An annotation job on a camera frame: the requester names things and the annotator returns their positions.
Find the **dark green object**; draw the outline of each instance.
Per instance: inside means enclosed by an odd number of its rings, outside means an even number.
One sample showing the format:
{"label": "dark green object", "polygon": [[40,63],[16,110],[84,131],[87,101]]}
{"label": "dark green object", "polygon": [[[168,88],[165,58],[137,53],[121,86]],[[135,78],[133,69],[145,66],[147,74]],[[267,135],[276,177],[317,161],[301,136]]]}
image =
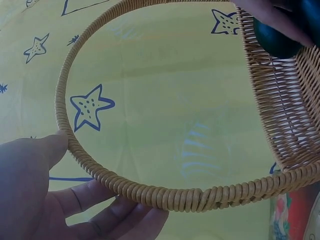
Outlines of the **dark green object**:
{"label": "dark green object", "polygon": [[[277,9],[286,14],[299,27],[301,26],[302,22],[294,13],[279,7],[277,7]],[[255,18],[253,19],[253,28],[258,43],[267,53],[274,57],[289,59],[296,55],[302,48],[299,42],[291,40],[281,32],[263,24]]]}
{"label": "dark green object", "polygon": [[320,0],[301,0],[299,12],[307,22],[308,35],[320,47]]}

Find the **coiled wicker rim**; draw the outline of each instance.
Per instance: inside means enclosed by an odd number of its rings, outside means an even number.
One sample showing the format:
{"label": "coiled wicker rim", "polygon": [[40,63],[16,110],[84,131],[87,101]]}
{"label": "coiled wicker rim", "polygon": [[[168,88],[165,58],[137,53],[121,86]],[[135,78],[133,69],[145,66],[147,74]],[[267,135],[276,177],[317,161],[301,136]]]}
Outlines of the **coiled wicker rim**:
{"label": "coiled wicker rim", "polygon": [[[128,12],[165,3],[182,2],[228,2],[228,0],[123,0],[98,17],[79,37],[69,51],[60,72],[55,92],[55,115],[58,129],[68,135],[68,149],[81,167],[98,182],[132,201],[154,208],[176,212],[206,212],[236,207],[278,194],[286,193],[315,182],[320,172],[318,162],[292,169],[276,176],[263,177],[254,181],[230,186],[214,186],[201,189],[168,189],[140,184],[117,175],[97,163],[80,145],[71,128],[66,109],[66,87],[72,64],[85,42],[103,25]],[[238,21],[243,33],[246,13],[237,8]]]}

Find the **colorful object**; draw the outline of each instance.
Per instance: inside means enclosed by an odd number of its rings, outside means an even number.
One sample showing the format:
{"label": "colorful object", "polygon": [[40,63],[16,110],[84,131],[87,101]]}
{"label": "colorful object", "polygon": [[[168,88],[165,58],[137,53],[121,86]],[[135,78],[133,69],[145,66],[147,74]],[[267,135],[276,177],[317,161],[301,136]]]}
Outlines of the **colorful object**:
{"label": "colorful object", "polygon": [[320,183],[281,194],[271,200],[271,236],[274,240],[315,240],[319,222],[310,219],[318,215]]}

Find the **wicker basket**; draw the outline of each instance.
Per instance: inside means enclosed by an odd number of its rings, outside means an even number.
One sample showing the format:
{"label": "wicker basket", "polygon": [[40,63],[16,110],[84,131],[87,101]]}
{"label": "wicker basket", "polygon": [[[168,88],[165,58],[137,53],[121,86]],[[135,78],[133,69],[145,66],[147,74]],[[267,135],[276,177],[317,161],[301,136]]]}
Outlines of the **wicker basket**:
{"label": "wicker basket", "polygon": [[63,64],[55,93],[58,128],[69,137],[76,161],[97,181],[135,202],[176,212],[206,212],[236,207],[297,190],[320,179],[320,52],[303,49],[296,59],[271,57],[257,43],[253,18],[237,8],[251,85],[265,135],[283,173],[211,189],[167,189],[130,181],[97,163],[80,145],[66,110],[70,68],[85,42],[103,25],[130,11],[180,2],[226,0],[123,0],[97,18],[80,36]]}

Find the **yellow tablecloth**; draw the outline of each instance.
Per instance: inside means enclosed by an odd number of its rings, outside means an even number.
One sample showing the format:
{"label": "yellow tablecloth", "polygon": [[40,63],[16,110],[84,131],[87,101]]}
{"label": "yellow tablecloth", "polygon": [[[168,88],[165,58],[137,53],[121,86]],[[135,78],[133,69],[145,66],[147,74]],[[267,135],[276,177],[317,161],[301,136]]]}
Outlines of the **yellow tablecloth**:
{"label": "yellow tablecloth", "polygon": [[[1,143],[56,131],[54,94],[64,58],[116,2],[0,0]],[[230,3],[152,6],[102,27],[68,80],[67,111],[80,143],[106,168],[148,185],[205,189],[266,176],[273,157],[239,33]],[[69,153],[50,176],[59,179],[50,181],[51,190],[90,177]],[[269,204],[172,213],[159,239],[268,239]]]}

